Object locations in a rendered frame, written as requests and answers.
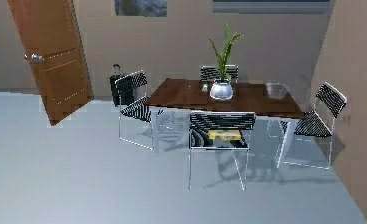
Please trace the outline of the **brown wooden room door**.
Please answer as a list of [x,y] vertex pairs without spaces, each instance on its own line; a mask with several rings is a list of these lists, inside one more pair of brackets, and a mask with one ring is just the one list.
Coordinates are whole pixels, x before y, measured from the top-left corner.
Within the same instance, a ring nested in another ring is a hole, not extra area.
[[57,125],[93,98],[73,0],[7,0],[49,123]]

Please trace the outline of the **black slatted metal chair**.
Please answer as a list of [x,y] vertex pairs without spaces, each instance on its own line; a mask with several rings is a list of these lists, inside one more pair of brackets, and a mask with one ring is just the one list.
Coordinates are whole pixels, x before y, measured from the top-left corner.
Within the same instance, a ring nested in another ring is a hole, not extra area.
[[225,66],[202,66],[200,68],[200,78],[202,81],[219,80],[220,82],[237,81],[239,68],[236,65]]
[[[188,127],[188,188],[191,188],[193,153],[199,151],[231,151],[239,177],[241,189],[246,190],[247,170],[249,164],[250,139],[256,122],[255,112],[215,112],[191,111]],[[231,129],[238,130],[240,140],[225,141],[212,140],[208,136],[209,130]],[[240,172],[240,165],[236,159],[236,152],[246,153],[244,173]]]
[[[331,123],[328,123],[327,118],[322,116],[320,107],[324,105],[332,116]],[[328,170],[332,163],[332,152],[334,145],[334,131],[335,121],[344,107],[347,105],[347,98],[333,85],[328,82],[324,82],[318,89],[313,107],[310,111],[305,113],[305,118],[297,122],[297,125],[293,131],[294,135],[298,136],[312,136],[316,138],[328,138],[329,139],[329,151],[328,151],[328,165],[326,167],[294,163],[285,161],[285,164],[295,165],[301,167],[310,167],[317,169]]]
[[[137,90],[141,87],[146,87],[147,77],[143,70],[139,70],[133,73],[128,74],[125,76],[125,78],[131,78],[132,79],[132,88],[133,91]],[[122,136],[122,117],[129,117],[133,118],[134,120],[143,121],[146,123],[151,123],[151,111],[150,107],[146,105],[146,101],[149,99],[149,96],[147,95],[147,91],[144,91],[144,93],[140,96],[139,99],[135,99],[133,103],[129,105],[123,105],[119,104],[119,139],[125,142],[128,142],[130,144],[146,148],[148,150],[154,150],[155,144],[154,144],[154,135],[151,135],[151,145],[147,146],[138,142],[134,142],[132,140],[126,139]]]

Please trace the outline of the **clear glass bowl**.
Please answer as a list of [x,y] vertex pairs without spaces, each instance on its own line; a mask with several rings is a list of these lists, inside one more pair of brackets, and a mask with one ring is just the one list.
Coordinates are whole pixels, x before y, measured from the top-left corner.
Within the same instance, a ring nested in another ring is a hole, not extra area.
[[267,95],[272,99],[283,99],[289,92],[287,86],[281,83],[266,83]]

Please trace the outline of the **brown wooden dining table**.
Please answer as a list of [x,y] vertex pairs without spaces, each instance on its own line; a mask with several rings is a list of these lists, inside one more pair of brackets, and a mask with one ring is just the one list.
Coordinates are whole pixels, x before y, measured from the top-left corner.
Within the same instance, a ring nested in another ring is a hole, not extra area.
[[287,130],[277,162],[280,167],[290,149],[297,123],[305,117],[292,96],[287,93],[282,99],[274,99],[265,84],[238,82],[232,85],[232,98],[221,101],[212,99],[208,91],[202,90],[203,85],[199,80],[166,78],[146,101],[153,109],[153,122],[159,109],[255,112],[259,120],[284,121]]

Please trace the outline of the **yellow flat object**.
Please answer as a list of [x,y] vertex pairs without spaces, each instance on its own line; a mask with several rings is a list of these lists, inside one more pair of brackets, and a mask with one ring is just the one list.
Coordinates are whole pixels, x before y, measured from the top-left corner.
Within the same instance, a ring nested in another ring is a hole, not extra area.
[[231,141],[241,139],[240,132],[238,130],[231,130],[231,129],[209,130],[208,136],[212,140],[221,139],[225,141]]

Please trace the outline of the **grey window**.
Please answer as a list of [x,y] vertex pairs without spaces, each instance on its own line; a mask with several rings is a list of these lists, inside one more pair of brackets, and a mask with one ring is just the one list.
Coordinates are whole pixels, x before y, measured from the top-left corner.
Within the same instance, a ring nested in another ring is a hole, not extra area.
[[212,0],[214,13],[323,14],[332,0]]

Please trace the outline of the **green house plant silver pot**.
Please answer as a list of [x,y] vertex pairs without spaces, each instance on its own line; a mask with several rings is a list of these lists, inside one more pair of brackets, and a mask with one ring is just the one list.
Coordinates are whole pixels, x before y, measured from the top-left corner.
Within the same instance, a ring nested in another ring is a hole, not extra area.
[[231,75],[227,71],[227,62],[232,51],[232,47],[235,42],[243,37],[243,34],[234,32],[230,34],[229,24],[224,25],[224,44],[223,51],[220,51],[215,46],[214,42],[210,40],[211,46],[214,50],[217,59],[217,71],[218,77],[213,81],[210,96],[216,100],[229,100],[233,96],[233,90],[231,85]]

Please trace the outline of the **framed wall picture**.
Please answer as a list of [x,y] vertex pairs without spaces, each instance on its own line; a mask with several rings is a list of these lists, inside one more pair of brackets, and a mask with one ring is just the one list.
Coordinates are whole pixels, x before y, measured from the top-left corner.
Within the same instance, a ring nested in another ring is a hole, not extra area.
[[166,17],[167,0],[113,0],[117,16]]

